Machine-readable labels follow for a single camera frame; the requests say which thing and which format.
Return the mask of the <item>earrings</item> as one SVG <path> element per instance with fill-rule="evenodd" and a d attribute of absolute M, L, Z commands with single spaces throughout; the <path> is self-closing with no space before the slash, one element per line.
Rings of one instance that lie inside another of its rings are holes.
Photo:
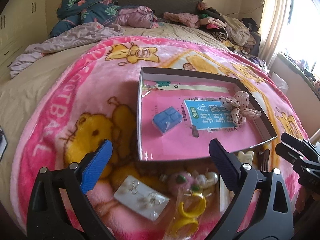
<path fill-rule="evenodd" d="M 170 201 L 133 176 L 127 176 L 113 196 L 125 207 L 152 222 L 159 219 Z"/>

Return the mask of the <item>clear plastic packet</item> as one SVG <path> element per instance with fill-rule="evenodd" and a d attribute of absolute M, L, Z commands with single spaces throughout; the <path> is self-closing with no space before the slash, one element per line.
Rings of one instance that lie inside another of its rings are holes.
<path fill-rule="evenodd" d="M 227 189 L 222 177 L 219 176 L 219 209 L 221 214 L 223 214 L 227 210 L 233 197 L 233 191 Z"/>

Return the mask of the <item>pearl bead cluster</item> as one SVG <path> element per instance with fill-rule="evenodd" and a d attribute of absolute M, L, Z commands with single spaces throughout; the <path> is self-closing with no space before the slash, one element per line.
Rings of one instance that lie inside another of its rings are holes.
<path fill-rule="evenodd" d="M 216 172 L 206 172 L 205 174 L 200 174 L 197 171 L 192 173 L 192 177 L 195 180 L 195 184 L 202 189 L 208 189 L 217 184 L 219 181 L 219 176 Z"/>

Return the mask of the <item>mauve hair comb clip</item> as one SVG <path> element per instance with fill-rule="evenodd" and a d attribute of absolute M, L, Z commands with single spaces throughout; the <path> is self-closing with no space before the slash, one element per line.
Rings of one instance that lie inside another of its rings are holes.
<path fill-rule="evenodd" d="M 258 168 L 260 171 L 268 171 L 268 161 L 270 156 L 270 150 L 266 149 L 258 153 Z"/>

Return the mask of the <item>polka dot fabric bow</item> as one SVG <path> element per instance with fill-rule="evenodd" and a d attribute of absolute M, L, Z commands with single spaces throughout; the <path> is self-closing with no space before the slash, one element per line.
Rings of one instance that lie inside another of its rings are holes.
<path fill-rule="evenodd" d="M 249 94 L 245 91 L 238 91 L 232 97 L 221 97 L 223 107 L 230 111 L 233 124 L 243 125 L 247 120 L 257 119 L 261 111 L 249 108 Z"/>

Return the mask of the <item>shallow cardboard box tray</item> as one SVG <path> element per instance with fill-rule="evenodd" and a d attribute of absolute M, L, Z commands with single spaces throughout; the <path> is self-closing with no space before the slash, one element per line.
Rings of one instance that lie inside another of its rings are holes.
<path fill-rule="evenodd" d="M 204 159 L 208 146 L 218 139 L 228 152 L 265 146 L 277 133 L 265 112 L 257 119 L 235 126 L 220 98 L 248 91 L 240 80 L 183 69 L 144 67 L 140 71 L 137 135 L 140 161 Z M 174 107 L 182 121 L 162 134 L 152 123 L 161 111 Z"/>

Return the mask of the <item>blue square hair clip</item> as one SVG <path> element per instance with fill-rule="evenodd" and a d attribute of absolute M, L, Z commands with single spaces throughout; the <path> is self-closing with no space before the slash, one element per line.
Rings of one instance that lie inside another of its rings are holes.
<path fill-rule="evenodd" d="M 162 133 L 173 129 L 182 121 L 181 114 L 174 108 L 169 107 L 153 117 L 152 123 Z"/>

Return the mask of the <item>pink cartoon fleece blanket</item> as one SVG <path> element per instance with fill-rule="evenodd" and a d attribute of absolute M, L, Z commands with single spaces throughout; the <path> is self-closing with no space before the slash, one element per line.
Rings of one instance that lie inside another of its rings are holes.
<path fill-rule="evenodd" d="M 269 148 L 290 197 L 297 176 L 274 149 L 282 133 L 307 138 L 285 94 L 255 64 L 225 49 L 168 38 L 122 36 L 99 42 L 42 98 L 17 146 L 11 203 L 21 226 L 36 174 L 80 161 L 103 140 L 113 153 L 88 197 L 117 239 L 161 239 L 175 202 L 152 222 L 113 194 L 127 176 L 173 197 L 174 179 L 211 173 L 209 143 L 229 152 Z"/>

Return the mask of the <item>cream curtain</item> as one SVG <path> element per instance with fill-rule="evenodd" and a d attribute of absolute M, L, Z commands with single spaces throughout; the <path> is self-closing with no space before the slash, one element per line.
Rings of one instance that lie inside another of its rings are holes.
<path fill-rule="evenodd" d="M 260 22 L 259 58 L 270 68 L 279 51 L 281 33 L 289 19 L 291 0 L 265 0 Z"/>

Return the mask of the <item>pile of clothes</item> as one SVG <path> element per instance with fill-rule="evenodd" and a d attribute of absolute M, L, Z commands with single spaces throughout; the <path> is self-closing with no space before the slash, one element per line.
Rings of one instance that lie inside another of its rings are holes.
<path fill-rule="evenodd" d="M 189 28 L 200 29 L 212 35 L 230 50 L 240 50 L 258 56 L 261 36 L 259 27 L 252 18 L 237 19 L 221 14 L 204 2 L 199 2 L 196 13 L 165 12 L 163 19 L 170 23 L 179 23 Z"/>

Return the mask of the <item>pink crumpled garment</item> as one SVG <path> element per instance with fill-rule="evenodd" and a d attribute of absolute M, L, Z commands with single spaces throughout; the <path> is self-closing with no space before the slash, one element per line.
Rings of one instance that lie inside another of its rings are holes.
<path fill-rule="evenodd" d="M 152 29 L 159 27 L 158 19 L 153 11 L 146 6 L 121 8 L 115 23 L 120 26 Z"/>

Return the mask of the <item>navy floral quilt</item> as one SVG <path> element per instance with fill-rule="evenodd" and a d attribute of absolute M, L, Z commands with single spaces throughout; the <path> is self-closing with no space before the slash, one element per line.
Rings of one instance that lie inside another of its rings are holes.
<path fill-rule="evenodd" d="M 58 22 L 49 36 L 59 36 L 84 23 L 109 26 L 116 20 L 119 10 L 120 6 L 114 0 L 62 0 L 56 11 Z"/>

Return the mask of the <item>cream wardrobe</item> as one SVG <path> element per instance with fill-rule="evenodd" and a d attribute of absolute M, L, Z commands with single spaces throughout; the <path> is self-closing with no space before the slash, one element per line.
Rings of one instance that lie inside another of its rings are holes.
<path fill-rule="evenodd" d="M 1 13 L 1 83 L 10 80 L 16 57 L 47 37 L 46 0 L 9 0 Z"/>

